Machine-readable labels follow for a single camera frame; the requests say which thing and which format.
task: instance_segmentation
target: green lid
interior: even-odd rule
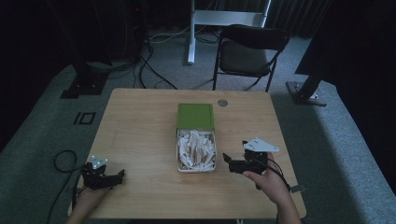
[[[178,129],[215,129],[213,107],[208,104],[179,104],[177,109]]]

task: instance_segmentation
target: chair seat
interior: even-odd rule
[[[225,41],[220,53],[219,67],[223,72],[240,72],[266,76],[270,72],[265,49],[250,49],[233,41]]]

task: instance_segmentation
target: person's right hand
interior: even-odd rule
[[[274,156],[271,152],[267,152],[267,155],[268,159],[274,160]],[[268,161],[268,165],[279,171],[273,162]],[[272,170],[266,169],[262,173],[262,175],[258,175],[250,171],[245,171],[243,175],[254,181],[258,186],[260,186],[262,191],[273,203],[280,204],[290,199],[290,193],[285,183],[280,178],[280,176],[274,173]]]

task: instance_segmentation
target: wooden table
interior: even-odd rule
[[[218,105],[222,99],[227,106]],[[177,169],[179,103],[213,105],[218,151],[215,172],[182,174]],[[289,184],[297,185],[268,93],[115,89],[90,157],[107,158],[106,174],[125,169],[125,177],[91,217],[275,218],[276,206],[249,179],[230,173],[222,158],[225,152],[242,160],[242,141],[254,137],[280,148],[274,153],[275,160]],[[292,193],[292,198],[304,217],[301,193]]]

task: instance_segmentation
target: box of white packets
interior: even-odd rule
[[[213,107],[210,104],[179,104],[177,109],[177,168],[183,173],[216,169]]]

